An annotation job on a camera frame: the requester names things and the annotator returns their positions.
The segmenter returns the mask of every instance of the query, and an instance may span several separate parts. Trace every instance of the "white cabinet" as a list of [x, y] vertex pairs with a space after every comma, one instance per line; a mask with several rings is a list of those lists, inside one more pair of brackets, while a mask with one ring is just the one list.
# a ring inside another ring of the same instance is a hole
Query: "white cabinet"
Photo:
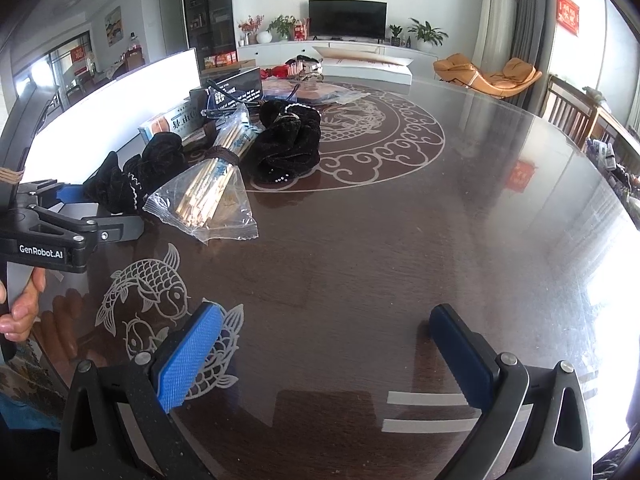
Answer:
[[374, 54], [384, 54], [385, 46], [373, 43], [358, 43], [356, 41], [330, 41], [332, 48], [341, 48], [342, 50], [357, 50], [359, 52], [372, 52]]
[[385, 56], [407, 57], [413, 59], [413, 62], [409, 65], [409, 70], [416, 79], [434, 79], [435, 77], [433, 62], [438, 57], [433, 54], [425, 54], [419, 50], [400, 46], [385, 46], [354, 41], [277, 41], [275, 43], [247, 45], [238, 48], [238, 59], [240, 61], [255, 59], [257, 66], [268, 68], [281, 65], [299, 54], [318, 58], [319, 54], [314, 49], [314, 46], [330, 46], [343, 50], [359, 50]]
[[309, 56], [318, 59], [320, 56], [314, 49], [314, 46], [329, 46], [328, 41], [287, 41], [280, 43], [280, 57], [284, 63], [296, 56]]
[[255, 59], [256, 65], [263, 68], [279, 65], [282, 63], [280, 60], [280, 45], [277, 43], [264, 43], [241, 46], [238, 48], [238, 60], [246, 61], [247, 59]]

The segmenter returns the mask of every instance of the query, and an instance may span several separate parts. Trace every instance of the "black velvet pouch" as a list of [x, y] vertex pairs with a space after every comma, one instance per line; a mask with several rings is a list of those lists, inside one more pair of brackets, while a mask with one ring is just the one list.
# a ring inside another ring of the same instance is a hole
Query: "black velvet pouch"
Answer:
[[255, 140], [243, 166], [262, 184], [288, 182], [309, 173], [320, 162], [320, 119], [314, 108], [265, 102], [260, 107], [260, 120], [266, 129]]
[[146, 196], [188, 168], [182, 139], [170, 132], [155, 134], [142, 152], [118, 166], [118, 155], [109, 153], [94, 176], [82, 184], [84, 194], [117, 214], [142, 211]]

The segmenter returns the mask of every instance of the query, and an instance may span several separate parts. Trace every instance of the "television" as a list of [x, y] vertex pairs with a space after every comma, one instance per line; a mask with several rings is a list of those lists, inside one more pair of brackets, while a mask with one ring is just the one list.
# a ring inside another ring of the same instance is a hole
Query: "television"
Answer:
[[384, 40], [386, 3], [309, 0], [310, 36], [351, 36]]

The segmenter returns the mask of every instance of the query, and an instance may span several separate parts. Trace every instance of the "screw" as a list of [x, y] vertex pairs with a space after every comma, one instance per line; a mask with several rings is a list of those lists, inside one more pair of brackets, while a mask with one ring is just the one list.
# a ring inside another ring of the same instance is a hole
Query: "screw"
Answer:
[[568, 374], [574, 373], [574, 366], [569, 361], [560, 361], [560, 368]]
[[88, 372], [91, 369], [91, 361], [80, 361], [80, 364], [78, 365], [78, 371], [81, 374], [84, 374], [85, 372]]
[[500, 354], [500, 361], [507, 366], [513, 366], [518, 364], [518, 358], [510, 352], [503, 352]]
[[133, 359], [137, 365], [143, 366], [151, 361], [151, 354], [149, 352], [140, 352]]

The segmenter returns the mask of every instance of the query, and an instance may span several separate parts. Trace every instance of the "orange lounge chair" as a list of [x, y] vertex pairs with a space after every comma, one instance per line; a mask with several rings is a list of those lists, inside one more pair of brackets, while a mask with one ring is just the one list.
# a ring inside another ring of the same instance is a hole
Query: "orange lounge chair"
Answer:
[[462, 54], [433, 63], [435, 73], [443, 80], [473, 88], [498, 99], [511, 97], [529, 88], [542, 77], [542, 72], [517, 57], [511, 58], [501, 72], [483, 74]]

